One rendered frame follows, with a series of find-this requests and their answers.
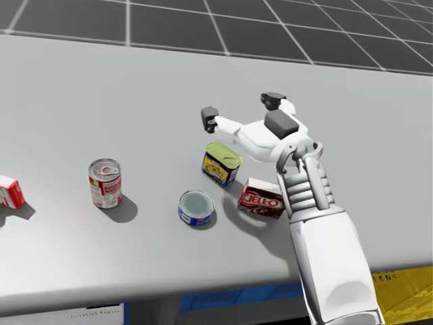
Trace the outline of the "blue box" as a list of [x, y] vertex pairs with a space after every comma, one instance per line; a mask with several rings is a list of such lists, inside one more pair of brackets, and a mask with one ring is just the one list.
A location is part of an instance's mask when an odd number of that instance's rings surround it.
[[180, 311], [195, 311], [232, 305], [250, 304], [290, 297], [301, 297], [302, 285], [299, 282], [257, 286], [219, 292], [185, 295], [179, 306]]

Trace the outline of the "red and white carton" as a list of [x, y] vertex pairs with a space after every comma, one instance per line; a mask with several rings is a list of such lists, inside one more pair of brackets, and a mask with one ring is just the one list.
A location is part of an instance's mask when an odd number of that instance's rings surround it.
[[16, 179], [0, 175], [0, 206], [19, 209], [25, 199]]

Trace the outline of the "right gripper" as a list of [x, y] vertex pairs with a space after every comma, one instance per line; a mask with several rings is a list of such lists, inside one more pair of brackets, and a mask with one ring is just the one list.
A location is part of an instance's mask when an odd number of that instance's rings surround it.
[[313, 149], [308, 128], [296, 117], [296, 109], [285, 95], [266, 92], [260, 100], [267, 109], [264, 119], [242, 124], [219, 115], [212, 106], [201, 109], [205, 132], [214, 134], [219, 141], [235, 141], [250, 157], [258, 162], [275, 163], [287, 146], [298, 154]]

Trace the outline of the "blue flat can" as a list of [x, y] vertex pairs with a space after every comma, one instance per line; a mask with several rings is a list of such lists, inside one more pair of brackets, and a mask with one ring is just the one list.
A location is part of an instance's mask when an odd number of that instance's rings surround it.
[[179, 199], [178, 215], [187, 225], [205, 225], [211, 220], [214, 213], [214, 201], [203, 191], [186, 191]]

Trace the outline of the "green and blue rectangular can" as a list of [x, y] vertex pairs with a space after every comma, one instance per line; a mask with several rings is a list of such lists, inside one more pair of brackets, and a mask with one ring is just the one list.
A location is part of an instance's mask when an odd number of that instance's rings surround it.
[[206, 145], [202, 171], [219, 185], [227, 188], [235, 181], [242, 158], [221, 142]]

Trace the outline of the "yellow box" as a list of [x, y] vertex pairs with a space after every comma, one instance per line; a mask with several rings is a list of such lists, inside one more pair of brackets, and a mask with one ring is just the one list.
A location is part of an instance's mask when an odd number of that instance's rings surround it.
[[372, 274], [386, 325], [433, 325], [433, 266]]

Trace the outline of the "white box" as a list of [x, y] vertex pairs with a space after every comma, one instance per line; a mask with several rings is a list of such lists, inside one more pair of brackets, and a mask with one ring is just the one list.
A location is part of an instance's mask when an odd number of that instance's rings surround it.
[[0, 318], [0, 325], [124, 325], [124, 305], [10, 316]]

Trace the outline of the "red and white can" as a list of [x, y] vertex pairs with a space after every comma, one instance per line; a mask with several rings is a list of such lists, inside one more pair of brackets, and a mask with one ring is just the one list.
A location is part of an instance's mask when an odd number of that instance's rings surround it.
[[93, 204], [100, 209], [117, 207], [122, 200], [120, 164], [111, 158], [93, 161], [88, 168]]

